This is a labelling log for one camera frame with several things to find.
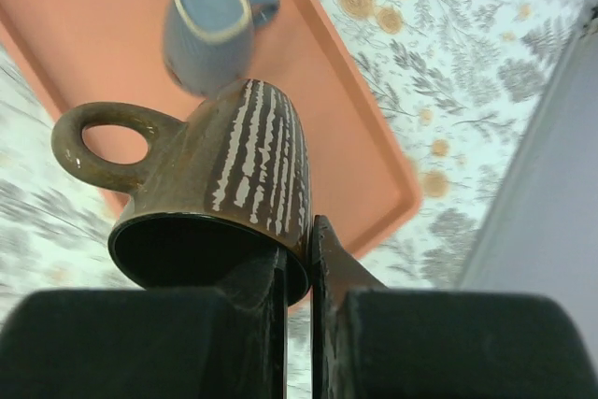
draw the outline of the striped mug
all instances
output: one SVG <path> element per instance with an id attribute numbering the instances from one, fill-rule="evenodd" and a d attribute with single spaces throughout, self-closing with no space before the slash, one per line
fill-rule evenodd
<path id="1" fill-rule="evenodd" d="M 75 178 L 130 195 L 108 238 L 119 269 L 142 287 L 212 285 L 252 254 L 288 250 L 288 300 L 305 296 L 311 188 L 306 140 L 291 101 L 257 79 L 236 81 L 186 121 L 124 103 L 67 111 L 51 145 Z M 114 164 L 83 142 L 119 125 L 149 151 Z"/>

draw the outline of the orange tray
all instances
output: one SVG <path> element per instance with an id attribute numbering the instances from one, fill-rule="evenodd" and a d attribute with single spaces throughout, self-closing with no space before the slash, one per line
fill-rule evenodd
<path id="1" fill-rule="evenodd" d="M 69 108 L 112 101 L 184 119 L 201 99 L 168 77 L 161 37 L 168 0 L 0 0 L 0 39 L 56 120 Z M 359 257 L 411 218 L 420 190 L 367 84 L 318 0 L 281 0 L 256 36 L 249 76 L 277 85 L 306 131 L 313 210 Z M 114 162 L 144 155 L 117 127 L 86 135 Z M 126 198 L 106 192 L 121 211 Z"/>

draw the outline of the mug rim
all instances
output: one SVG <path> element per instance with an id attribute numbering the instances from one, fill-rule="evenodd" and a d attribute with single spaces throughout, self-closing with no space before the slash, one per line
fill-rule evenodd
<path id="1" fill-rule="evenodd" d="M 282 245 L 280 242 L 278 242 L 276 239 L 274 239 L 273 237 L 271 237 L 269 235 L 262 234 L 259 231 L 249 228 L 248 226 L 245 226 L 241 223 L 222 219 L 220 217 L 213 217 L 213 216 L 207 215 L 207 214 L 201 214 L 201 213 L 196 213 L 196 212 L 153 212 L 150 214 L 142 215 L 139 217 L 134 217 L 134 218 L 119 222 L 116 226 L 114 226 L 114 228 L 110 232 L 110 235 L 109 235 L 108 241 L 107 241 L 108 252 L 109 252 L 110 257 L 111 257 L 112 261 L 114 262 L 114 264 L 119 268 L 119 270 L 122 271 L 122 273 L 126 277 L 128 277 L 130 280 L 132 280 L 135 284 L 142 287 L 143 289 L 149 289 L 149 288 L 152 288 L 153 286 L 148 286 L 147 283 L 143 282 L 143 280 L 140 278 L 140 276 L 134 274 L 131 270 L 129 270 L 125 266 L 123 266 L 120 258 L 118 257 L 118 255 L 115 251 L 115 243 L 117 241 L 118 236 L 122 233 L 122 231 L 129 228 L 130 226 L 138 224 L 142 221 L 158 220 L 158 219 L 162 219 L 165 217 L 194 219 L 194 220 L 200 220 L 200 221 L 214 221 L 219 224 L 234 227 L 234 228 L 236 228 L 240 231 L 243 231 L 245 233 L 248 233 L 250 235 L 254 235 L 254 236 L 262 239 L 264 242 L 267 242 L 268 244 L 272 245 L 273 247 L 285 249 L 287 252 L 287 260 L 288 260 L 288 263 L 286 266 L 288 306 L 292 306 L 293 304 L 295 304 L 295 303 L 299 302 L 301 299 L 303 299 L 306 296 L 307 292 L 309 291 L 309 288 L 311 287 L 311 283 L 310 283 L 309 277 L 307 275 L 307 269 L 304 266 L 304 264 L 301 263 L 301 261 L 299 260 L 299 257 L 296 254 L 294 254 L 290 249 L 288 249 L 287 247 L 285 247 L 284 245 Z"/>
<path id="2" fill-rule="evenodd" d="M 177 13 L 180 18 L 185 22 L 187 28 L 201 40 L 209 43 L 209 44 L 220 44 L 221 42 L 225 42 L 233 36 L 238 35 L 240 32 L 245 30 L 251 21 L 251 6 L 249 5 L 249 0 L 238 0 L 243 8 L 243 13 L 241 14 L 241 18 L 230 27 L 220 30 L 218 32 L 207 32 L 206 30 L 199 27 L 189 16 L 189 13 L 183 6 L 181 0 L 174 0 L 175 8 L 177 9 Z"/>

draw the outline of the tablecloth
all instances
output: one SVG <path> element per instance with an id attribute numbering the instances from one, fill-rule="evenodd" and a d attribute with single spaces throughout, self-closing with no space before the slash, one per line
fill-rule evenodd
<path id="1" fill-rule="evenodd" d="M 420 213 L 363 258 L 393 287 L 453 285 L 583 0 L 321 0 L 417 173 Z M 0 51 L 0 321 L 28 292 L 134 288 L 114 217 L 50 153 L 51 120 Z M 308 309 L 289 397 L 309 396 Z"/>

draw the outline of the gray-blue mug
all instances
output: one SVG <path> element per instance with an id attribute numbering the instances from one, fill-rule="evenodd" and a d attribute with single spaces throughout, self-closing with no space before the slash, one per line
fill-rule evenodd
<path id="1" fill-rule="evenodd" d="M 279 0 L 171 0 L 164 24 L 164 64 L 184 90 L 213 96 L 245 76 L 255 29 Z"/>

